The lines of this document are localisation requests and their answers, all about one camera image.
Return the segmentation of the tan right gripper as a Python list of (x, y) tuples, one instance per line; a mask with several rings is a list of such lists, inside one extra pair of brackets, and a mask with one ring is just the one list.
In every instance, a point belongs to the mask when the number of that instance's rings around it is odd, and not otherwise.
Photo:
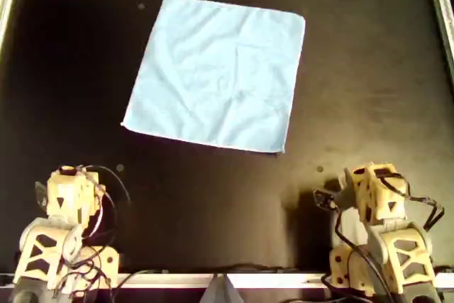
[(386, 219), (405, 219), (406, 181), (391, 163), (369, 163), (355, 170), (355, 197), (360, 221), (381, 224)]

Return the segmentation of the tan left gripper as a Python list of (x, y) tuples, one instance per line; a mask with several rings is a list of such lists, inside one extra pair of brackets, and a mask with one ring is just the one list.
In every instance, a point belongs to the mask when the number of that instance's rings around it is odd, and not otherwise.
[(47, 180), (46, 214), (88, 227), (91, 217), (101, 209), (102, 190), (94, 184), (98, 180), (97, 172), (85, 168), (58, 168)]

